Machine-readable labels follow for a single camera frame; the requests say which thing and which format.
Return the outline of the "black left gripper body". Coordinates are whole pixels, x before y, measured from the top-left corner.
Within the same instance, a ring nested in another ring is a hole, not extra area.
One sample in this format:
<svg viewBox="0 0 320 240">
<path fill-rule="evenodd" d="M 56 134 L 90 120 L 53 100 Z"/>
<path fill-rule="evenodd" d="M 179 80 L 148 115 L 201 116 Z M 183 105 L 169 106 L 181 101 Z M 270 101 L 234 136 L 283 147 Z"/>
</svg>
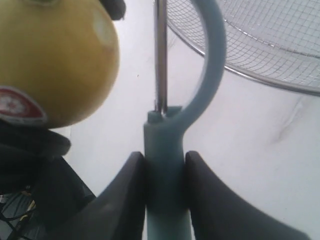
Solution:
<svg viewBox="0 0 320 240">
<path fill-rule="evenodd" d="M 42 240 L 96 198 L 63 157 L 43 163 L 30 189 L 0 205 L 2 240 Z"/>
</svg>

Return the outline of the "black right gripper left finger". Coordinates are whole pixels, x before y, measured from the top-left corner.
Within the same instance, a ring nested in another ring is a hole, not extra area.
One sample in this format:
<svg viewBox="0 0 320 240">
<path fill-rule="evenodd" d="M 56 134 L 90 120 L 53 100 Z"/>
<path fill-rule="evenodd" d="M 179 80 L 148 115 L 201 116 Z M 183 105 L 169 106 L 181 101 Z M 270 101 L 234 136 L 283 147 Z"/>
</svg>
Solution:
<svg viewBox="0 0 320 240">
<path fill-rule="evenodd" d="M 146 195 L 146 161 L 132 152 L 109 186 L 75 217 L 72 239 L 142 239 Z"/>
</svg>

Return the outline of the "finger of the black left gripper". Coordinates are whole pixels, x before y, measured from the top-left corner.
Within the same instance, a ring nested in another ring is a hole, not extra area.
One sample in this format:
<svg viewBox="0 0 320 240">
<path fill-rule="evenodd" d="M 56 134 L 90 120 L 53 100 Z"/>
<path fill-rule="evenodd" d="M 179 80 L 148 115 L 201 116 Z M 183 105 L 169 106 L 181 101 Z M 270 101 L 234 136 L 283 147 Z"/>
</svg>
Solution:
<svg viewBox="0 0 320 240">
<path fill-rule="evenodd" d="M 124 0 L 99 0 L 113 21 L 124 18 L 127 6 Z"/>
<path fill-rule="evenodd" d="M 43 157 L 68 153 L 71 141 L 50 129 L 0 121 L 0 172 L 10 173 Z"/>
</svg>

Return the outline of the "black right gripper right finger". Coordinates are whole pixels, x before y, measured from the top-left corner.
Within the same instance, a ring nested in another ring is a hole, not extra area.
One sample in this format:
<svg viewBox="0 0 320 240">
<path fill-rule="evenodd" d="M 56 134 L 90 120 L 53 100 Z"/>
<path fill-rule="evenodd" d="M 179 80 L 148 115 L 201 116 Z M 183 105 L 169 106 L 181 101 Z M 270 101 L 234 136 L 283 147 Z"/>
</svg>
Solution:
<svg viewBox="0 0 320 240">
<path fill-rule="evenodd" d="M 185 155 L 187 200 L 197 240 L 307 240 L 309 236 L 267 215 L 232 191 L 201 155 Z"/>
</svg>

